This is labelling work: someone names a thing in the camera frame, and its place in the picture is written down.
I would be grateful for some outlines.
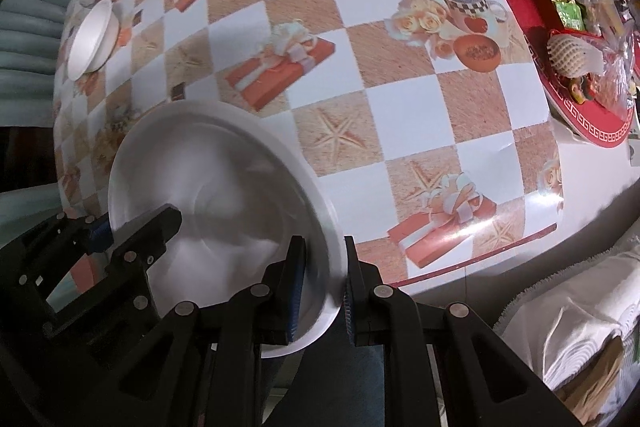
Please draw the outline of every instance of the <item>green snack bag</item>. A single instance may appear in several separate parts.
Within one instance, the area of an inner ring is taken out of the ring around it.
[[[556,11],[558,12],[560,20],[562,21],[562,26],[570,30],[579,30],[581,32],[584,31],[582,12],[580,11],[580,7],[575,3],[575,1],[554,1],[554,4],[556,5]]]

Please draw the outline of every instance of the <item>tablecloth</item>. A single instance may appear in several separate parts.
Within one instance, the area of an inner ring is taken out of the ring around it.
[[[218,99],[302,153],[358,254],[415,282],[555,229],[549,110],[505,0],[115,0],[107,63],[55,75],[63,205],[107,211],[111,165],[148,111]]]

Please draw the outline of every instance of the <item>curtain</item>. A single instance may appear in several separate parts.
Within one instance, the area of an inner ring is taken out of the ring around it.
[[[69,1],[0,3],[0,126],[53,125],[53,76]]]

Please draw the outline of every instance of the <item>white bowl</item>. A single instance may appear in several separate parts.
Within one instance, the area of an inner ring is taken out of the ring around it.
[[[298,329],[289,346],[263,346],[263,357],[308,346],[340,309],[347,259],[334,208],[304,158],[241,109],[183,100],[151,111],[116,154],[108,201],[117,242],[118,229],[162,204],[182,212],[147,272],[161,316],[180,301],[209,306],[260,282],[291,235],[305,237],[308,251]]]
[[[103,65],[118,39],[120,23],[113,13],[111,0],[101,0],[86,15],[71,44],[66,73],[77,80],[87,71]]]

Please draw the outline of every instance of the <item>red tray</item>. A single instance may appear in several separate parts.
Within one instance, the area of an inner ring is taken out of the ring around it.
[[[598,102],[587,101],[578,105],[563,87],[552,82],[547,75],[545,64],[548,61],[546,42],[549,31],[563,28],[551,0],[507,0],[507,3],[529,42],[549,103],[584,139],[607,148],[622,143],[631,126],[633,109],[629,109],[626,121],[622,121]]]

